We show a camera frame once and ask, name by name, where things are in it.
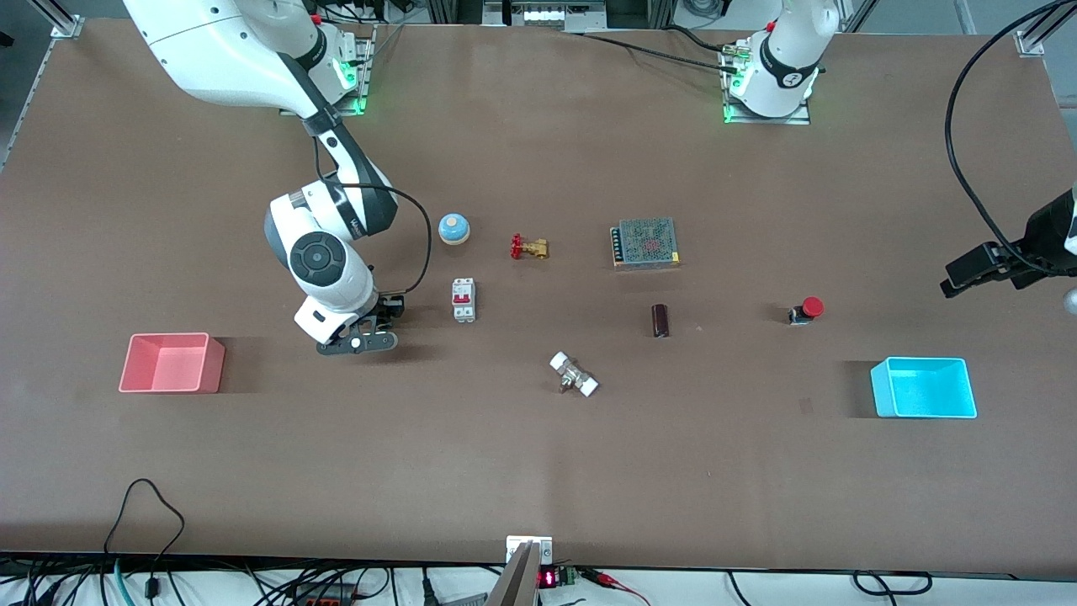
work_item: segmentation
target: capacitor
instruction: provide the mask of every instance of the capacitor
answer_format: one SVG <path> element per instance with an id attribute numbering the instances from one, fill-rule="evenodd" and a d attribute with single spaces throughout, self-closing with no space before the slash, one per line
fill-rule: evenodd
<path id="1" fill-rule="evenodd" d="M 670 336 L 669 311 L 662 302 L 651 307 L 651 328 L 655 332 L 655 339 Z"/>

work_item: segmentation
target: cable connector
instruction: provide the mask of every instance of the cable connector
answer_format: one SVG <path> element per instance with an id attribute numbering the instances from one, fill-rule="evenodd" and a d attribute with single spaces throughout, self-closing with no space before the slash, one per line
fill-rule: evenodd
<path id="1" fill-rule="evenodd" d="M 598 582 L 602 587 L 610 588 L 610 589 L 613 589 L 613 588 L 615 588 L 615 587 L 617 587 L 617 586 L 620 584 L 617 581 L 617 579 L 611 577 L 610 575 L 607 575 L 605 573 L 599 573 L 598 580 L 596 582 Z"/>
<path id="2" fill-rule="evenodd" d="M 752 48 L 747 46 L 738 46 L 737 44 L 725 44 L 722 46 L 722 54 L 727 57 L 749 59 L 752 57 Z"/>
<path id="3" fill-rule="evenodd" d="M 434 584 L 430 582 L 426 570 L 422 572 L 422 606 L 442 606 L 434 594 Z"/>
<path id="4" fill-rule="evenodd" d="M 145 587 L 143 588 L 143 595 L 146 600 L 153 600 L 160 595 L 160 581 L 156 577 L 150 577 L 145 580 Z"/>

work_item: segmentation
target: wire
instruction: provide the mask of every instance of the wire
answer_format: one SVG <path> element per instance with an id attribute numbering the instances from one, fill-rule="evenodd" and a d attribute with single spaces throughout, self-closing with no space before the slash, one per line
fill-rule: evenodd
<path id="1" fill-rule="evenodd" d="M 644 604 L 651 606 L 651 601 L 647 600 L 642 593 L 618 581 L 617 579 L 613 578 L 611 575 L 606 573 L 600 573 L 595 568 L 585 568 L 581 566 L 576 567 L 576 572 L 579 573 L 581 577 L 591 581 L 592 583 L 598 584 L 599 587 L 603 587 L 605 589 L 612 589 L 614 591 L 624 591 L 625 593 L 629 593 L 639 597 L 640 600 L 643 601 Z"/>
<path id="2" fill-rule="evenodd" d="M 176 601 L 180 603 L 180 606 L 187 606 L 187 603 L 183 601 L 183 595 L 180 594 L 180 588 L 176 587 L 176 579 L 172 578 L 172 569 L 166 566 L 165 574 L 168 575 L 168 584 L 172 586 L 172 593 L 176 594 Z"/>
<path id="3" fill-rule="evenodd" d="M 859 578 L 861 575 L 865 575 L 875 579 L 875 581 L 879 583 L 879 587 L 882 588 L 882 591 L 868 589 L 863 584 L 861 584 L 861 578 Z M 896 596 L 923 595 L 928 591 L 931 591 L 932 587 L 935 586 L 935 580 L 928 573 L 923 573 L 922 575 L 914 575 L 914 576 L 927 580 L 927 582 L 924 583 L 924 587 L 918 589 L 909 589 L 909 590 L 891 589 L 890 586 L 886 584 L 886 581 L 884 581 L 882 577 L 880 577 L 879 574 L 873 570 L 853 570 L 853 584 L 856 586 L 856 589 L 861 590 L 861 592 L 866 593 L 868 595 L 873 595 L 876 597 L 889 597 L 891 606 L 897 606 Z"/>
<path id="4" fill-rule="evenodd" d="M 744 594 L 741 593 L 740 586 L 737 584 L 737 577 L 733 576 L 733 572 L 726 570 L 726 574 L 729 575 L 729 582 L 733 586 L 733 592 L 737 594 L 737 598 L 740 600 L 741 604 L 744 606 L 752 606 L 752 603 L 747 601 L 747 597 L 744 597 Z"/>
<path id="5" fill-rule="evenodd" d="M 632 595 L 634 595 L 634 596 L 639 597 L 640 600 L 642 600 L 644 604 L 646 604 L 647 606 L 651 606 L 651 601 L 647 600 L 646 597 L 644 597 L 642 593 L 635 591 L 634 589 L 629 589 L 629 588 L 627 588 L 625 586 L 620 586 L 619 588 L 615 588 L 615 589 L 617 589 L 618 591 L 624 591 L 625 593 L 631 593 Z"/>
<path id="6" fill-rule="evenodd" d="M 352 597 L 355 600 L 369 600 L 376 595 L 381 595 L 381 592 L 386 591 L 386 588 L 389 587 L 389 568 L 381 569 L 386 572 L 386 581 L 381 583 L 381 587 L 379 587 L 374 593 L 364 594 L 359 592 L 359 583 L 363 581 L 363 576 L 370 570 L 370 568 L 364 568 L 363 572 L 359 574 L 359 578 L 355 579 L 355 587 L 351 590 Z"/>
<path id="7" fill-rule="evenodd" d="M 106 559 L 109 556 L 109 542 L 112 541 L 113 535 L 116 534 L 116 529 L 120 526 L 120 521 L 124 517 L 124 510 L 127 509 L 127 499 L 130 498 L 130 496 L 131 496 L 131 490 L 137 484 L 140 484 L 140 483 L 149 485 L 150 489 L 153 490 L 153 494 L 157 497 L 157 501 L 160 502 L 160 505 L 164 505 L 165 508 L 168 509 L 169 511 L 171 511 L 172 515 L 176 516 L 176 519 L 180 521 L 180 530 L 176 531 L 176 535 L 172 536 L 171 540 L 169 540 L 167 544 L 165 544 L 165 547 L 160 548 L 160 551 L 157 552 L 157 556 L 154 558 L 153 562 L 150 564 L 150 579 L 152 580 L 154 578 L 153 577 L 154 570 L 157 567 L 157 562 L 160 561 L 162 556 L 165 555 L 165 552 L 168 551 L 169 548 L 171 548 L 172 545 L 180 538 L 180 535 L 183 534 L 183 530 L 187 525 L 187 521 L 183 518 L 183 515 L 180 513 L 180 510 L 178 510 L 174 507 L 172 507 L 172 504 L 168 503 L 168 501 L 165 499 L 165 497 L 160 494 L 160 490 L 157 489 L 157 484 L 153 483 L 153 480 L 150 480 L 149 478 L 139 478 L 138 480 L 135 480 L 130 484 L 127 484 L 127 490 L 124 491 L 124 501 L 123 501 L 123 503 L 120 504 L 120 513 L 116 515 L 115 522 L 113 522 L 112 523 L 112 527 L 109 529 L 109 535 L 107 537 L 104 537 L 104 545 L 101 546 L 101 552 L 102 552 L 102 554 L 103 554 L 103 556 Z M 101 598 L 102 598 L 102 601 L 106 600 L 104 598 L 104 572 L 103 572 L 103 562 L 102 562 L 102 572 L 101 572 Z M 108 602 L 107 601 L 104 602 L 104 606 L 108 606 Z M 153 597 L 152 596 L 150 597 L 150 606 L 153 606 Z"/>
<path id="8" fill-rule="evenodd" d="M 247 560 L 243 560 L 243 567 L 247 568 L 247 574 L 250 575 L 251 579 L 254 581 L 254 584 L 258 586 L 258 593 L 262 594 L 262 597 L 266 601 L 266 603 L 272 604 L 271 602 L 269 602 L 269 596 L 266 595 L 265 588 L 262 587 L 262 579 L 260 579 L 258 576 L 254 574 L 254 570 L 251 570 L 251 565 L 250 563 L 247 562 Z"/>
<path id="9" fill-rule="evenodd" d="M 419 209 L 419 212 L 422 213 L 422 220 L 426 222 L 426 257 L 422 262 L 422 270 L 419 271 L 419 277 L 416 278 L 415 282 L 411 285 L 405 287 L 404 290 L 388 291 L 384 294 L 407 294 L 408 292 L 411 292 L 412 290 L 418 287 L 418 285 L 422 282 L 422 278 L 426 277 L 426 268 L 430 267 L 430 253 L 434 248 L 434 227 L 430 224 L 430 214 L 426 213 L 426 209 L 423 208 L 421 203 L 419 203 L 419 200 L 411 197 L 410 194 L 397 189 L 396 187 L 391 187 L 389 185 L 377 185 L 374 183 L 341 183 L 340 181 L 331 181 L 326 179 L 325 175 L 322 174 L 322 163 L 321 163 L 321 157 L 319 156 L 318 153 L 318 139 L 316 137 L 311 137 L 311 139 L 314 142 L 314 171 L 318 173 L 318 179 L 320 181 L 327 184 L 335 183 L 337 185 L 340 185 L 341 187 L 370 188 L 382 192 L 391 192 L 406 198 L 408 201 L 414 203 L 416 208 Z"/>
<path id="10" fill-rule="evenodd" d="M 994 46 L 996 42 L 1005 38 L 1011 30 L 1017 29 L 1024 22 L 1073 2 L 1077 2 L 1077 0 L 1055 0 L 1054 2 L 1050 2 L 1032 12 L 1029 12 L 1004 27 L 998 33 L 994 34 L 991 40 L 988 40 L 983 46 L 980 46 L 980 50 L 973 55 L 973 58 L 968 59 L 967 64 L 965 64 L 965 67 L 957 75 L 956 82 L 953 84 L 953 90 L 950 91 L 950 100 L 947 102 L 946 122 L 942 127 L 942 132 L 946 137 L 946 153 L 947 157 L 950 159 L 950 168 L 953 169 L 953 173 L 957 178 L 957 182 L 961 183 L 961 187 L 965 189 L 965 194 L 967 194 L 968 198 L 973 200 L 973 205 L 976 206 L 976 210 L 980 213 L 983 222 L 988 224 L 988 227 L 991 228 L 991 231 L 998 239 L 998 242 L 1003 245 L 1003 248 L 1006 249 L 1006 252 L 1010 253 L 1013 257 L 1027 265 L 1030 268 L 1048 276 L 1077 276 L 1077 269 L 1060 270 L 1034 263 L 1022 254 L 1021 251 L 1013 245 L 1013 242 L 1006 238 L 1002 229 L 998 227 L 998 224 L 991 217 L 991 213 L 988 212 L 987 207 L 983 206 L 983 201 L 981 201 L 980 197 L 976 195 L 975 191 L 973 191 L 973 185 L 968 183 L 968 179 L 965 178 L 965 172 L 957 164 L 957 156 L 954 154 L 953 150 L 953 108 L 957 101 L 957 93 L 961 90 L 961 85 L 965 83 L 968 72 L 973 69 L 973 66 L 976 65 L 976 61 L 978 61 L 989 48 Z"/>
<path id="11" fill-rule="evenodd" d="M 676 55 L 670 55 L 668 53 L 662 53 L 660 51 L 655 51 L 653 48 L 644 48 L 643 46 L 637 46 L 635 44 L 629 44 L 628 42 L 621 42 L 620 40 L 611 40 L 609 38 L 602 38 L 600 36 L 587 36 L 584 33 L 577 33 L 575 36 L 586 38 L 587 40 L 601 40 L 602 42 L 605 42 L 607 44 L 614 44 L 616 46 L 621 46 L 630 51 L 639 51 L 641 53 L 646 53 L 647 55 L 654 55 L 656 57 L 669 59 L 671 61 L 679 61 L 682 64 L 705 67 L 708 69 L 716 69 L 718 71 L 724 71 L 726 73 L 737 73 L 737 69 L 733 68 L 732 66 L 723 66 L 718 64 L 709 64 L 707 61 L 697 61 L 696 59 L 689 59 L 687 57 L 679 57 Z"/>
<path id="12" fill-rule="evenodd" d="M 401 606 L 400 598 L 396 597 L 396 569 L 389 568 L 389 581 L 393 586 L 393 606 Z"/>
<path id="13" fill-rule="evenodd" d="M 127 606 L 135 606 L 135 601 L 131 600 L 131 594 L 127 592 L 127 586 L 124 584 L 124 576 L 120 573 L 118 558 L 112 562 L 112 576 L 115 577 L 116 587 L 120 588 L 120 597 L 124 598 Z"/>
<path id="14" fill-rule="evenodd" d="M 687 36 L 688 40 L 691 40 L 691 42 L 694 44 L 696 44 L 697 46 L 700 46 L 702 48 L 707 48 L 708 51 L 713 51 L 715 53 L 721 53 L 723 46 L 729 46 L 729 44 L 710 44 L 708 42 L 703 42 L 690 29 L 685 28 L 685 27 L 681 27 L 679 25 L 672 25 L 671 24 L 671 25 L 668 25 L 668 26 L 663 27 L 662 29 L 665 29 L 667 31 L 677 31 L 677 32 L 681 32 L 681 33 Z"/>

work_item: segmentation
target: black cable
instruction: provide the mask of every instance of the black cable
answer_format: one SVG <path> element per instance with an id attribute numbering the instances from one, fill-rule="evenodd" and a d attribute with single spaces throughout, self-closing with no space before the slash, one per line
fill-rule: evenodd
<path id="1" fill-rule="evenodd" d="M 398 196 L 403 196 L 405 199 L 414 203 L 415 207 L 419 209 L 419 212 L 422 213 L 422 220 L 426 222 L 426 257 L 422 262 L 422 270 L 419 271 L 419 277 L 416 278 L 415 283 L 412 283 L 411 285 L 400 291 L 388 291 L 384 294 L 407 294 L 408 292 L 411 292 L 412 290 L 418 287 L 419 283 L 422 282 L 422 278 L 426 277 L 426 268 L 430 267 L 430 253 L 434 249 L 434 227 L 430 224 L 430 214 L 426 213 L 426 209 L 423 208 L 421 203 L 419 203 L 418 199 L 415 199 L 407 192 L 403 192 L 401 189 L 397 189 L 396 187 L 391 187 L 389 185 L 376 185 L 374 183 L 341 183 L 340 181 L 331 181 L 326 179 L 325 175 L 322 174 L 322 163 L 321 163 L 321 157 L 319 156 L 318 153 L 318 138 L 311 137 L 311 139 L 314 142 L 314 172 L 318 173 L 318 179 L 320 181 L 322 181 L 323 183 L 336 183 L 341 187 L 370 188 L 370 189 L 394 193 Z"/>
<path id="2" fill-rule="evenodd" d="M 379 587 L 378 590 L 375 591 L 374 593 L 360 593 L 359 583 L 363 582 L 363 576 L 365 576 L 366 573 L 370 570 L 370 568 L 364 568 L 363 572 L 359 574 L 359 578 L 355 579 L 355 587 L 351 591 L 352 597 L 354 597 L 355 600 L 369 600 L 372 597 L 381 595 L 381 592 L 386 591 L 386 588 L 389 587 L 389 568 L 381 568 L 381 569 L 386 572 L 386 580 L 384 582 L 381 583 L 381 587 Z"/>
<path id="3" fill-rule="evenodd" d="M 690 29 L 688 29 L 686 27 L 681 27 L 679 25 L 670 24 L 670 25 L 663 27 L 662 29 L 668 30 L 668 31 L 677 31 L 677 32 L 681 32 L 681 33 L 687 36 L 688 40 L 691 40 L 693 43 L 695 43 L 697 46 L 701 46 L 703 48 L 707 48 L 708 51 L 713 51 L 715 53 L 721 53 L 723 46 L 728 46 L 728 44 L 710 44 L 708 42 L 703 42 Z"/>
<path id="4" fill-rule="evenodd" d="M 268 600 L 266 600 L 266 597 L 260 597 L 257 602 L 254 603 L 253 606 L 261 606 L 263 603 L 265 603 L 267 606 L 272 606 L 272 601 L 277 600 L 277 597 L 286 598 L 289 593 L 292 593 L 294 595 L 295 592 L 298 591 L 300 584 L 319 582 L 318 577 L 324 575 L 325 573 L 339 569 L 340 566 L 344 565 L 339 561 L 333 561 L 333 560 L 324 560 L 319 562 L 322 564 L 322 566 L 320 567 L 310 566 L 304 568 L 303 572 L 296 578 L 284 581 L 278 586 L 270 586 L 271 590 L 267 592 Z"/>
<path id="5" fill-rule="evenodd" d="M 86 568 L 86 572 L 84 572 L 82 576 L 79 577 L 79 580 L 75 581 L 74 587 L 71 588 L 71 593 L 66 598 L 64 598 L 64 602 L 60 602 L 60 606 L 68 606 L 69 604 L 74 604 L 74 598 L 76 595 L 79 595 L 79 588 L 82 587 L 82 583 L 86 581 L 86 578 L 89 577 L 90 573 L 93 572 L 94 572 L 93 566 Z"/>
<path id="6" fill-rule="evenodd" d="M 988 52 L 989 48 L 994 46 L 996 42 L 1005 38 L 1011 30 L 1017 29 L 1021 24 L 1025 23 L 1026 20 L 1039 16 L 1044 13 L 1053 11 L 1054 9 L 1058 9 L 1063 4 L 1068 4 L 1072 2 L 1077 2 L 1077 0 L 1054 0 L 1053 2 L 1045 4 L 1030 13 L 1026 13 L 1025 15 L 1018 17 L 1015 22 L 1007 25 L 998 33 L 991 37 L 991 40 L 988 40 L 983 44 L 983 46 L 980 46 L 980 50 L 977 51 L 975 55 L 973 55 L 973 58 L 968 59 L 967 64 L 965 64 L 965 67 L 961 70 L 961 73 L 957 75 L 957 81 L 954 82 L 953 84 L 953 90 L 950 91 L 950 100 L 947 102 L 946 122 L 943 123 L 942 127 L 942 132 L 946 137 L 946 153 L 947 157 L 950 159 L 950 168 L 953 169 L 953 173 L 955 177 L 957 177 L 957 182 L 961 183 L 961 187 L 965 189 L 965 194 L 967 194 L 968 198 L 973 200 L 973 205 L 976 206 L 976 210 L 980 213 L 980 216 L 983 219 L 983 222 L 988 224 L 988 227 L 991 228 L 991 231 L 998 239 L 998 242 L 1003 245 L 1003 248 L 1006 249 L 1006 252 L 1010 253 L 1021 263 L 1027 265 L 1031 269 L 1043 272 L 1048 276 L 1077 276 L 1077 268 L 1069 270 L 1059 270 L 1039 265 L 1038 263 L 1034 263 L 1031 259 L 1029 259 L 1024 254 L 1022 254 L 1021 251 L 1019 251 L 1017 246 L 1015 246 L 1013 243 L 1006 238 L 1006 236 L 1003 234 L 1003 230 L 998 227 L 998 224 L 995 223 L 995 220 L 991 217 L 991 214 L 988 212 L 988 209 L 983 206 L 983 202 L 980 200 L 980 197 L 976 195 L 975 191 L 973 191 L 973 185 L 968 183 L 968 180 L 965 178 L 964 171 L 962 171 L 961 166 L 957 164 L 957 156 L 954 154 L 953 151 L 953 108 L 957 101 L 957 93 L 961 90 L 961 85 L 964 84 L 965 77 L 968 76 L 969 70 L 973 69 L 973 66 L 976 65 L 976 61 L 978 61 L 980 57 Z"/>
<path id="7" fill-rule="evenodd" d="M 172 569 L 165 566 L 165 574 L 168 575 L 168 584 L 172 586 L 172 593 L 176 594 L 176 601 L 180 603 L 180 606 L 187 606 L 186 602 L 183 601 L 183 595 L 180 594 L 180 588 L 176 586 L 176 579 L 172 578 Z"/>
<path id="8" fill-rule="evenodd" d="M 735 68 L 732 66 L 723 66 L 723 65 L 718 65 L 718 64 L 709 64 L 707 61 L 697 61 L 696 59 L 689 59 L 687 57 L 679 57 L 676 55 L 670 55 L 668 53 L 662 53 L 661 51 L 655 51 L 653 48 L 644 48 L 643 46 L 637 46 L 635 44 L 629 44 L 628 42 L 621 42 L 620 40 L 611 40 L 609 38 L 602 38 L 602 37 L 599 37 L 599 36 L 587 36 L 587 34 L 584 34 L 584 33 L 578 33 L 576 36 L 579 36 L 582 38 L 586 38 L 587 40 L 601 40 L 602 42 L 606 42 L 609 44 L 614 44 L 616 46 L 621 46 L 621 47 L 628 48 L 630 51 L 639 51 L 641 53 L 646 53 L 648 55 L 654 55 L 656 57 L 660 57 L 660 58 L 663 58 L 663 59 L 669 59 L 671 61 L 680 61 L 680 62 L 687 64 L 687 65 L 694 65 L 694 66 L 698 66 L 698 67 L 705 67 L 708 69 L 716 69 L 718 71 L 724 71 L 726 73 L 737 73 L 737 68 Z"/>
<path id="9" fill-rule="evenodd" d="M 875 579 L 875 581 L 879 583 L 879 587 L 881 587 L 882 590 L 881 591 L 872 590 L 861 584 L 861 579 L 859 579 L 861 575 L 865 575 Z M 923 573 L 922 575 L 914 575 L 914 576 L 918 578 L 923 578 L 927 581 L 926 583 L 924 583 L 924 587 L 918 589 L 907 589 L 907 590 L 891 589 L 890 586 L 886 584 L 886 581 L 884 581 L 883 578 L 873 570 L 853 570 L 853 584 L 856 586 L 856 589 L 861 590 L 861 592 L 866 593 L 868 595 L 873 595 L 876 597 L 889 597 L 891 606 L 897 606 L 896 596 L 923 595 L 928 591 L 931 591 L 932 587 L 935 586 L 935 579 L 932 578 L 931 574 L 928 573 Z"/>
<path id="10" fill-rule="evenodd" d="M 740 600 L 741 604 L 744 606 L 752 606 L 752 603 L 747 601 L 747 597 L 744 597 L 744 594 L 741 593 L 740 586 L 737 584 L 737 577 L 733 576 L 733 572 L 726 570 L 726 574 L 729 575 L 729 582 L 733 586 L 733 592 L 737 593 L 737 598 Z"/>
<path id="11" fill-rule="evenodd" d="M 243 567 L 247 568 L 247 574 L 254 581 L 254 584 L 258 586 L 258 593 L 261 593 L 262 597 L 267 603 L 269 603 L 269 596 L 266 595 L 266 590 L 265 590 L 265 588 L 262 587 L 262 579 L 260 579 L 258 576 L 254 574 L 254 570 L 251 569 L 251 565 L 250 565 L 250 563 L 247 562 L 247 560 L 243 560 Z"/>
<path id="12" fill-rule="evenodd" d="M 109 563 L 108 555 L 101 555 L 101 565 L 97 570 L 97 582 L 101 589 L 101 606 L 109 606 L 109 596 L 104 593 L 104 567 Z"/>
<path id="13" fill-rule="evenodd" d="M 401 606 L 401 601 L 396 597 L 396 568 L 389 568 L 389 582 L 393 586 L 393 606 Z"/>
<path id="14" fill-rule="evenodd" d="M 172 545 L 180 538 L 180 535 L 183 534 L 183 530 L 187 525 L 187 521 L 183 518 L 183 515 L 180 513 L 180 510 L 176 509 L 174 507 L 172 507 L 172 504 L 168 503 L 168 501 L 160 494 L 160 490 L 157 489 L 157 484 L 153 483 L 153 480 L 150 480 L 149 478 L 139 478 L 138 480 L 135 480 L 130 484 L 127 484 L 127 490 L 124 492 L 124 501 L 120 504 L 120 513 L 116 515 L 115 522 L 113 522 L 112 523 L 112 527 L 109 529 L 109 535 L 107 537 L 104 537 L 104 545 L 101 546 L 101 552 L 104 554 L 106 558 L 108 558 L 108 555 L 109 555 L 109 542 L 112 540 L 113 535 L 116 534 L 116 529 L 120 526 L 120 521 L 124 517 L 124 510 L 127 508 L 127 499 L 130 498 L 130 496 L 131 496 L 131 490 L 137 484 L 140 484 L 140 483 L 141 484 L 146 484 L 148 487 L 150 487 L 150 489 L 153 490 L 153 494 L 157 497 L 157 501 L 160 502 L 160 505 L 164 505 L 165 508 L 168 509 L 169 511 L 171 511 L 172 515 L 176 516 L 176 519 L 180 521 L 180 530 L 176 531 L 176 535 L 172 536 L 171 540 L 169 540 L 167 544 L 165 544 L 165 547 L 160 548 L 160 551 L 157 552 L 156 558 L 154 558 L 153 562 L 150 564 L 150 581 L 153 581 L 154 580 L 154 572 L 155 572 L 155 569 L 157 567 L 157 562 L 160 561 L 160 559 L 165 555 L 165 552 L 168 551 L 169 548 L 171 548 Z M 103 586 L 104 586 L 104 579 L 102 578 L 101 579 L 101 596 L 102 597 L 104 596 L 104 587 Z M 150 594 L 150 606 L 153 606 L 153 600 L 154 600 L 154 594 L 151 593 Z"/>
<path id="15" fill-rule="evenodd" d="M 325 587 L 322 588 L 321 593 L 319 593 L 318 597 L 314 598 L 314 604 L 316 605 L 317 604 L 321 604 L 322 603 L 322 598 L 325 597 L 325 594 L 328 593 L 328 591 L 331 589 L 333 589 L 333 586 L 337 584 L 337 580 L 338 579 L 339 580 L 344 580 L 344 576 L 347 575 L 348 573 L 350 573 L 351 570 L 354 570 L 354 568 L 349 569 L 349 570 L 342 570 L 342 572 L 341 570 L 337 570 L 332 576 L 330 576 L 330 578 L 322 579 L 322 580 L 318 581 L 318 583 L 316 583 L 314 587 L 317 587 L 320 583 L 323 583 Z M 311 593 L 313 593 L 313 590 L 311 590 L 310 592 L 307 592 L 305 595 L 310 595 Z M 296 596 L 295 597 L 296 597 L 296 600 L 295 600 L 295 602 L 293 602 L 293 606 L 299 606 L 298 592 L 296 592 Z"/>

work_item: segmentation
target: red plastic box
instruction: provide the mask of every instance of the red plastic box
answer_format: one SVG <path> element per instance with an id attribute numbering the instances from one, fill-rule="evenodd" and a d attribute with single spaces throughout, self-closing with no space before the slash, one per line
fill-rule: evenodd
<path id="1" fill-rule="evenodd" d="M 215 394 L 224 346 L 205 333 L 132 335 L 122 394 Z"/>

